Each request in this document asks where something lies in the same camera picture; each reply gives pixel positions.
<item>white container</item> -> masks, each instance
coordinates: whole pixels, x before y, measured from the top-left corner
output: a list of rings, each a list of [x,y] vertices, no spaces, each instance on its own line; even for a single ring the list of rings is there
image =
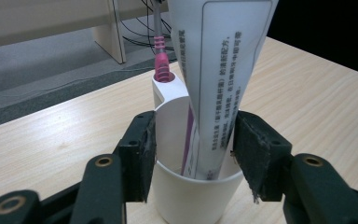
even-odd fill
[[[156,103],[157,157],[152,188],[156,207],[169,223],[213,224],[243,180],[241,168],[224,158],[217,180],[196,180],[179,175],[186,140],[188,94],[175,76],[169,83],[153,80]]]

